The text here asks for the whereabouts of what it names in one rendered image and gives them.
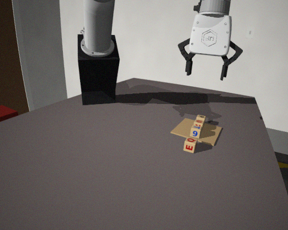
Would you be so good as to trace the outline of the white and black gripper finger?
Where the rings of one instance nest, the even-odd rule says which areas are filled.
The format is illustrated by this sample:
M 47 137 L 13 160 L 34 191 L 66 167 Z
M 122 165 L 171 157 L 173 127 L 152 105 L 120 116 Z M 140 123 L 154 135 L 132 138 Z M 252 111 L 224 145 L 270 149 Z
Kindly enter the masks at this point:
M 184 47 L 188 45 L 189 43 L 190 43 L 190 38 L 178 44 L 179 50 L 186 60 L 185 72 L 187 72 L 187 76 L 191 75 L 192 73 L 192 58 L 196 55 L 191 52 L 188 54 L 185 51 Z
M 223 80 L 223 77 L 227 76 L 227 71 L 228 71 L 228 66 L 234 62 L 243 52 L 243 50 L 238 47 L 236 44 L 234 44 L 232 41 L 230 41 L 230 47 L 233 48 L 236 53 L 230 58 L 228 59 L 227 56 L 223 56 L 222 59 L 224 61 L 223 67 L 222 67 L 222 72 L 221 72 L 221 81 Z

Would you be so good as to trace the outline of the wooden letter block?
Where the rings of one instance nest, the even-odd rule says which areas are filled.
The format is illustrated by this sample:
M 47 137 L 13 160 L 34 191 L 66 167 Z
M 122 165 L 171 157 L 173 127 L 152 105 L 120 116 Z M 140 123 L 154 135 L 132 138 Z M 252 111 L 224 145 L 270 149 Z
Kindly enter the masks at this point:
M 196 119 L 204 121 L 204 124 L 205 124 L 205 118 L 206 118 L 206 116 L 198 115 Z
M 200 138 L 201 131 L 202 131 L 202 127 L 201 127 L 201 126 L 193 125 L 193 126 L 191 127 L 190 137 Z
M 185 142 L 184 142 L 184 149 L 183 150 L 190 152 L 190 153 L 194 153 L 196 150 L 197 141 L 198 141 L 197 139 L 187 137 Z
M 204 121 L 196 119 L 195 122 L 194 122 L 194 125 L 201 126 L 202 129 L 203 129 Z

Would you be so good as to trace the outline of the tan flat mat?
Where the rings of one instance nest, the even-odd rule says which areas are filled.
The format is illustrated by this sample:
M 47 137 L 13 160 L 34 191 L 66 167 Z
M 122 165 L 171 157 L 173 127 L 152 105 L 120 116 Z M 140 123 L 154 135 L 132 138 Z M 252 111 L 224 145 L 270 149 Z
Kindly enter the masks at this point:
M 171 131 L 171 133 L 185 138 L 190 137 L 191 127 L 194 125 L 194 121 L 195 120 L 185 118 Z M 200 138 L 194 139 L 197 139 L 199 142 L 214 146 L 221 129 L 221 127 L 205 123 Z

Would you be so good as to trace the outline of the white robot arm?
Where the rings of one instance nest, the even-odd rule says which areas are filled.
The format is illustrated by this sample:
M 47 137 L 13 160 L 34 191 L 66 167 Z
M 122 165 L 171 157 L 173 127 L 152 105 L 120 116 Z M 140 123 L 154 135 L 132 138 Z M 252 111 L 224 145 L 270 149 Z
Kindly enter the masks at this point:
M 229 15 L 231 0 L 200 0 L 193 10 L 223 12 Z M 114 50 L 111 40 L 115 0 L 84 0 L 84 38 L 81 49 L 93 57 L 105 57 Z

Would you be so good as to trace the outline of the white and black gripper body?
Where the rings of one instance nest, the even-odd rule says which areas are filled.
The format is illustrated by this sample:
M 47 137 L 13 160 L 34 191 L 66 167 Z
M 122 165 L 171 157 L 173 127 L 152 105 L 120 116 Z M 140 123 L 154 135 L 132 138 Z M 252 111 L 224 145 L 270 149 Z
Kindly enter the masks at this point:
M 195 15 L 189 43 L 193 54 L 223 57 L 228 54 L 232 18 L 227 13 L 206 11 Z

